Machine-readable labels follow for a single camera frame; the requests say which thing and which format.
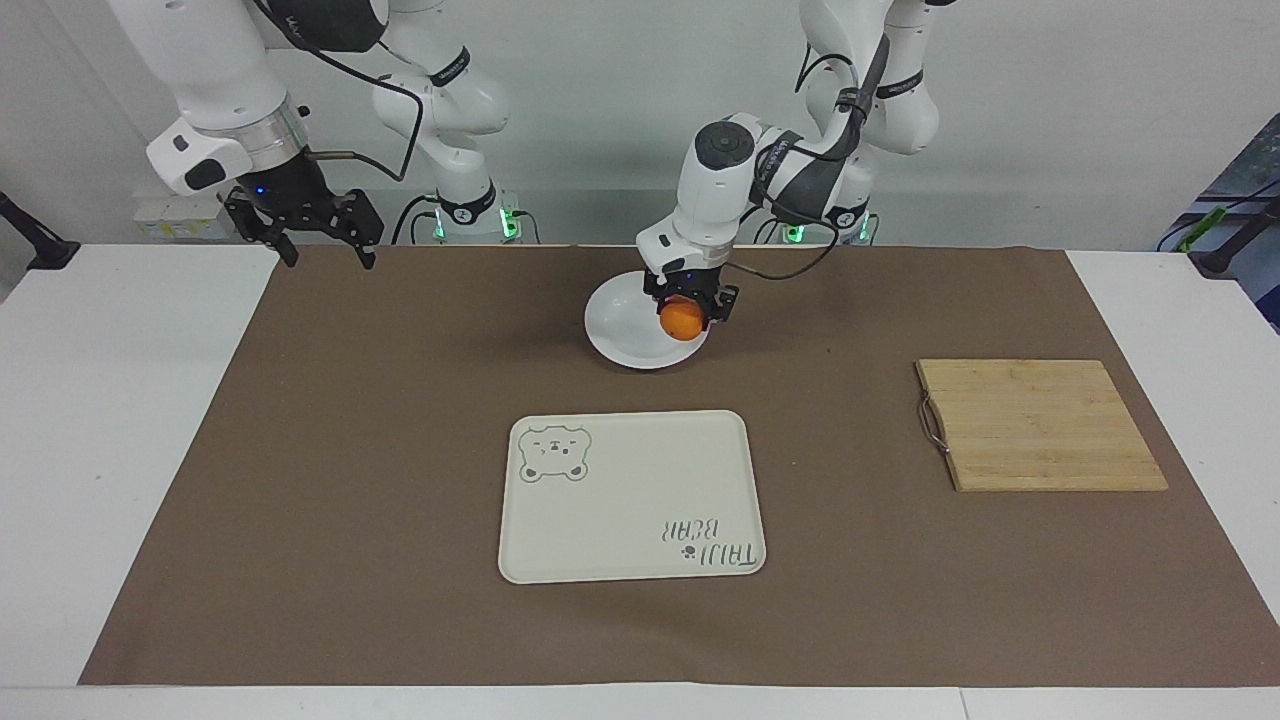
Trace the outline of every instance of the orange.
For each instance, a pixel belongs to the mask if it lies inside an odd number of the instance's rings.
[[[672,296],[658,315],[662,329],[681,341],[703,334],[703,309],[698,302],[681,295]]]

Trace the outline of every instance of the brown tablecloth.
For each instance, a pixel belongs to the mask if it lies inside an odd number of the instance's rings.
[[[582,333],[634,250],[379,255],[271,277],[82,683],[1280,685],[1280,630],[1061,252],[739,277],[732,322],[655,373]],[[1102,360],[1170,489],[954,492],[919,357]],[[515,420],[721,407],[750,433],[758,574],[500,578]]]

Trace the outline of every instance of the white table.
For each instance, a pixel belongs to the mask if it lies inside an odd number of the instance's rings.
[[[1280,338],[1183,258],[1070,258],[1280,618]],[[1280,688],[74,688],[274,263],[90,245],[0,306],[0,717],[1280,716]]]

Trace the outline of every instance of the bear drawing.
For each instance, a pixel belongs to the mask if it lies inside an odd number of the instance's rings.
[[[536,483],[548,475],[577,482],[586,477],[586,448],[591,436],[582,428],[552,425],[520,436],[520,479]]]

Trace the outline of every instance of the white plate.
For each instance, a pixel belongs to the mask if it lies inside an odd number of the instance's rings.
[[[666,333],[657,306],[644,292],[644,270],[623,273],[595,288],[584,316],[591,345],[618,365],[657,370],[689,357],[707,342],[707,333],[680,341]]]

